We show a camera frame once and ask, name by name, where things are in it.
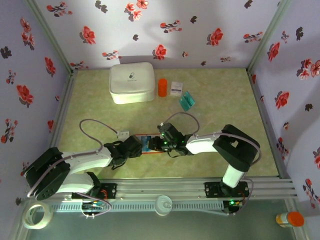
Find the white tape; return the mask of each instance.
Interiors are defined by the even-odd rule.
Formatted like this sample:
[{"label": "white tape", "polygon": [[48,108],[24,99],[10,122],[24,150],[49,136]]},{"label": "white tape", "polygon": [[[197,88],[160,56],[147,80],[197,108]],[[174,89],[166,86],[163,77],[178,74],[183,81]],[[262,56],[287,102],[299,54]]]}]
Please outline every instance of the white tape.
[{"label": "white tape", "polygon": [[[34,224],[33,216],[37,211],[36,208],[38,207],[43,208],[44,214],[43,214],[43,218],[38,223]],[[50,223],[53,215],[54,215],[54,211],[51,206],[41,201],[36,201],[25,208],[22,214],[22,223],[24,227],[26,227],[27,229],[43,229],[45,226],[47,226]]]}]

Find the table surface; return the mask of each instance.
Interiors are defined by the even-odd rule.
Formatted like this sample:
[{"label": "table surface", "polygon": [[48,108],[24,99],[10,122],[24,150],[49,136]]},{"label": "table surface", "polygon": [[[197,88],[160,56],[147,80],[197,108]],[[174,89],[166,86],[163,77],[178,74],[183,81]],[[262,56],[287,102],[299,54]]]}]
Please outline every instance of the table surface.
[{"label": "table surface", "polygon": [[[261,145],[262,159],[250,168],[248,176],[277,176],[259,110],[244,68],[223,69],[155,69],[160,78],[182,82],[183,91],[189,91],[195,105],[188,111],[200,122],[199,135],[218,132],[232,124]],[[98,148],[95,141],[79,130],[82,119],[96,119],[117,131],[130,134],[157,133],[157,125],[183,109],[179,97],[156,96],[153,101],[115,104],[109,93],[109,70],[81,70],[78,72],[64,122],[59,150],[82,152]],[[183,134],[192,133],[197,125],[186,115],[177,115],[170,122]],[[96,122],[85,122],[83,129],[103,143],[117,140],[107,127]],[[125,165],[90,169],[99,179],[164,178],[164,177],[222,177],[228,163],[216,152],[170,158],[165,153],[144,154],[130,158]]]}]

